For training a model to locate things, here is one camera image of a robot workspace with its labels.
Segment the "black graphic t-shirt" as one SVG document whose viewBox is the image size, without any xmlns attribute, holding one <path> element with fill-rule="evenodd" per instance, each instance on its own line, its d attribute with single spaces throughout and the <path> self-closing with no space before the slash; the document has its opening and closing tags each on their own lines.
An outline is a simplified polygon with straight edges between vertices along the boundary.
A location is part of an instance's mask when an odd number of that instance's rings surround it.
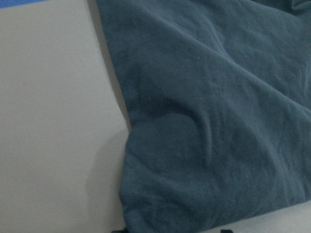
<svg viewBox="0 0 311 233">
<path fill-rule="evenodd" d="M 129 233 L 199 233 L 310 200 L 310 1 L 97 5 L 131 123 Z"/>
</svg>

